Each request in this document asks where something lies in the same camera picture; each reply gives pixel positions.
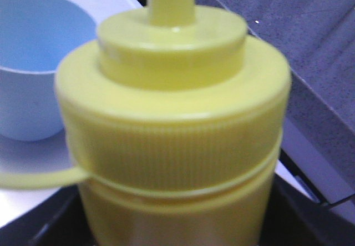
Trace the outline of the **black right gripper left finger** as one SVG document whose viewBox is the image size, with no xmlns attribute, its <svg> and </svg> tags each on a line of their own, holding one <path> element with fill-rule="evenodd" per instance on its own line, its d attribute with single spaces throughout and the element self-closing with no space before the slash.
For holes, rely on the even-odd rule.
<svg viewBox="0 0 355 246">
<path fill-rule="evenodd" d="M 62 188 L 6 224 L 1 245 L 94 245 L 78 188 Z"/>
</svg>

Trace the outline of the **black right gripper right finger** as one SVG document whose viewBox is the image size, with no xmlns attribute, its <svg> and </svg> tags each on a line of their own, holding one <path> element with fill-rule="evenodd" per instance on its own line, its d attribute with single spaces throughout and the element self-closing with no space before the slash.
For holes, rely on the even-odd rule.
<svg viewBox="0 0 355 246">
<path fill-rule="evenodd" d="M 276 175 L 258 244 L 354 245 L 354 225 Z"/>
</svg>

